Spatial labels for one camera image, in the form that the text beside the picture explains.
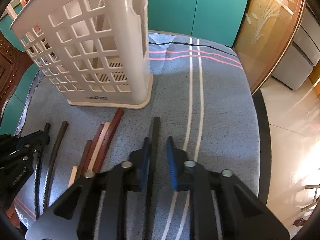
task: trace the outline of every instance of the wooden stick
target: wooden stick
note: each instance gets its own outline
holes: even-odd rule
[[[95,173],[98,173],[101,170],[104,159],[106,158],[108,149],[110,147],[112,138],[116,132],[116,129],[119,125],[119,122],[123,116],[123,113],[124,113],[123,109],[118,108],[114,117],[113,117],[113,120],[112,120],[110,126],[108,127],[107,133],[103,138],[103,143],[101,145],[101,148],[99,150],[98,156],[95,160],[95,163],[94,163],[94,166],[92,169],[92,171],[94,171]]]
[[[82,157],[81,157],[81,160],[80,160],[80,163],[79,163],[79,166],[78,166],[78,170],[77,170],[77,173],[76,173],[76,179],[78,179],[81,176],[81,171],[83,169],[85,160],[86,160],[87,155],[89,153],[91,144],[92,144],[92,140],[87,140],[87,143],[86,143],[86,145],[84,147],[83,154],[82,154]]]
[[[68,188],[71,187],[71,185],[75,182],[77,170],[78,170],[77,166],[72,167],[72,171],[71,171],[71,175],[70,175],[70,179],[69,179],[69,183],[68,183]]]
[[[95,147],[95,149],[93,151],[93,154],[92,154],[89,166],[88,166],[88,171],[93,171],[93,167],[95,165],[98,153],[100,152],[100,148],[101,148],[101,145],[102,145],[102,143],[104,141],[105,135],[106,135],[106,133],[108,131],[109,125],[110,125],[110,123],[106,122],[104,124],[104,126],[103,126],[103,129],[101,131],[101,134],[100,134],[98,142],[97,142],[97,145],[96,145],[96,147]]]
[[[88,152],[87,157],[84,161],[84,165],[83,165],[82,171],[81,171],[81,176],[88,170],[88,166],[89,166],[93,151],[97,145],[97,141],[99,139],[99,136],[101,134],[102,129],[103,129],[103,124],[99,124],[98,130],[97,130],[96,134],[94,135],[93,141],[90,145],[89,152]]]

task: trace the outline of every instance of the tiled floor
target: tiled floor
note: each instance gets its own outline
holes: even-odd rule
[[[22,9],[21,6],[18,6],[15,11],[18,13]],[[6,39],[14,45],[17,49],[23,50],[22,46],[18,42],[18,39],[14,35],[13,31],[9,29],[12,20],[9,16],[6,16],[0,22],[0,30]],[[0,134],[11,133],[14,134],[17,124],[19,122],[24,103],[27,98],[27,94],[32,83],[33,78],[35,77],[38,68],[33,64],[23,75],[17,90],[12,95],[9,100],[3,116],[3,121],[0,126]]]
[[[315,193],[304,186],[320,184],[320,100],[309,79],[293,92],[270,78],[261,92],[272,149],[267,206],[293,236],[299,230],[293,222],[311,213],[300,212],[312,203]]]

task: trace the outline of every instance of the metal hose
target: metal hose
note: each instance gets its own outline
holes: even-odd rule
[[[51,127],[51,125],[49,123],[46,123],[45,127],[44,127],[44,132],[49,133],[50,127]],[[41,163],[42,163],[43,149],[44,149],[44,146],[41,148],[41,150],[39,151],[39,153],[37,155],[36,167],[35,167],[35,183],[34,183],[33,200],[34,200],[34,205],[35,205],[36,219],[38,219],[40,216],[39,188],[40,188],[40,176],[41,176]]]
[[[52,152],[51,152],[51,157],[50,157],[50,161],[49,161],[49,168],[47,171],[47,175],[45,176],[45,182],[44,182],[44,197],[43,197],[43,208],[42,208],[42,212],[45,212],[47,207],[48,207],[48,196],[49,196],[49,187],[50,187],[50,181],[51,181],[51,176],[52,176],[52,172],[53,172],[53,167],[54,167],[54,163],[56,161],[57,158],[57,154],[63,139],[63,136],[67,130],[68,127],[68,122],[67,121],[63,121],[57,139],[54,143]]]

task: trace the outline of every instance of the blue cloth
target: blue cloth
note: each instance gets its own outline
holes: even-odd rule
[[[155,33],[150,34],[149,38],[153,43],[190,43],[190,38],[184,36]],[[197,50],[198,39],[192,38],[191,42],[192,50]],[[231,49],[203,40],[199,40],[199,44],[216,47],[219,50],[199,47],[200,51],[203,51],[200,54],[201,60],[198,58],[198,52],[192,52],[192,55],[195,55],[192,57],[192,114],[186,152],[189,158],[193,159],[198,144],[199,163],[211,171],[232,170],[257,194],[260,174],[259,130],[246,76]],[[185,44],[169,43],[161,46],[150,44],[149,50],[150,68],[154,75],[151,101],[144,109],[124,111],[102,171],[110,170],[116,164],[127,160],[131,151],[141,148],[143,138],[148,136],[153,117],[161,118],[151,207],[151,215],[155,218],[152,239],[159,240],[165,230],[174,193],[170,185],[166,140],[168,136],[173,136],[176,147],[183,149],[188,130],[190,55],[189,45]],[[203,77],[203,122],[200,67]],[[67,189],[72,166],[79,164],[86,141],[93,138],[100,123],[112,120],[115,109],[70,106],[46,78],[34,86],[37,88],[29,95],[31,100],[25,109],[27,112],[25,121],[21,119],[17,132],[27,135],[43,129],[46,122],[52,124],[50,136],[53,139],[44,152],[40,179],[41,200],[54,139],[62,121],[69,122],[56,160],[49,201],[51,205]],[[32,176],[15,201],[20,218],[27,226],[34,222],[33,180]],[[186,194],[186,192],[178,194],[166,239],[175,239],[177,235]],[[128,194],[127,235],[130,240],[141,239],[144,203],[144,193]],[[187,216],[181,239],[188,239],[188,235]]]

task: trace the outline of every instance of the wooden door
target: wooden door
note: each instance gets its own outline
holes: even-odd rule
[[[149,30],[191,35],[197,0],[148,0]]]
[[[233,46],[248,0],[197,0],[192,36]]]

